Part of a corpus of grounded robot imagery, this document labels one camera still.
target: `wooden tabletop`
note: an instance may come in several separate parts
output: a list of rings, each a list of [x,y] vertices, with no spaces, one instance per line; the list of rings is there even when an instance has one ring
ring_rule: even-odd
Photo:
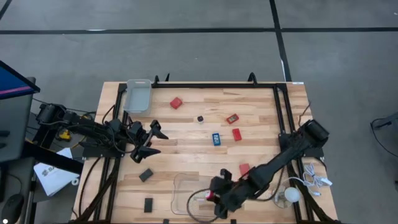
[[[97,122],[101,122],[105,112],[116,101],[118,85],[118,82],[104,83],[95,119]],[[295,125],[298,126],[299,114],[308,105],[307,93],[303,84],[288,83],[287,86]],[[176,96],[183,101],[183,105],[177,110],[169,105]],[[285,126],[288,129],[282,93],[280,101]],[[238,114],[239,120],[228,124],[226,118],[234,113]],[[197,122],[197,116],[204,117],[203,124]],[[109,114],[106,120],[110,120],[111,117]],[[310,118],[312,118],[311,110],[307,110],[302,122]],[[170,223],[193,223],[188,215],[174,214],[185,212],[181,210],[181,202],[179,204],[174,202],[174,209],[171,209],[176,175],[178,175],[177,185],[180,188],[174,200],[182,200],[186,194],[193,193],[194,188],[200,187],[209,178],[219,175],[222,168],[232,172],[233,180],[236,180],[240,176],[240,164],[249,163],[250,166],[256,166],[268,162],[280,152],[277,140],[280,132],[279,124],[274,94],[270,88],[156,88],[152,90],[150,115],[136,120],[143,122],[145,129],[150,130],[149,124],[153,119],[160,122],[162,132],[169,137],[169,140],[153,138],[151,147],[161,150],[162,153],[148,157],[140,164],[133,162],[129,156],[122,159],[113,207],[113,223],[162,223],[164,218],[168,218]],[[234,128],[239,128],[241,141],[234,141],[232,134]],[[213,145],[211,138],[213,133],[220,134],[221,146]],[[78,211],[83,180],[86,179],[94,161],[95,158],[92,158],[85,162],[75,200],[75,211]],[[97,194],[103,161],[104,159],[101,159],[97,163],[88,179],[82,210]],[[326,177],[325,168],[315,159],[304,158],[303,162],[304,164],[313,162],[316,173]],[[148,168],[154,172],[154,175],[146,182],[141,182],[139,175]],[[274,176],[269,190],[264,193],[265,196],[270,195],[275,189],[279,174]],[[192,177],[197,184],[187,181]],[[324,187],[319,191],[322,196],[315,197],[315,200],[326,214],[337,219],[330,188]],[[144,213],[145,198],[153,198],[152,213]],[[108,195],[105,195],[101,218],[105,216],[107,202]],[[301,202],[300,206],[303,219],[306,219],[304,203]],[[211,212],[211,208],[208,207],[195,209],[199,209],[197,212],[201,214]],[[246,201],[241,209],[234,213],[229,212],[228,219],[219,219],[216,222],[230,223],[232,218],[237,219],[238,223],[295,223],[293,207],[279,208],[273,201]]]

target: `computer monitor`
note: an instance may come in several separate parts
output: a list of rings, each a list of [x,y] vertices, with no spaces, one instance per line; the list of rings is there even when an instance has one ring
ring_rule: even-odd
[[[0,61],[0,100],[40,92],[40,88]]]

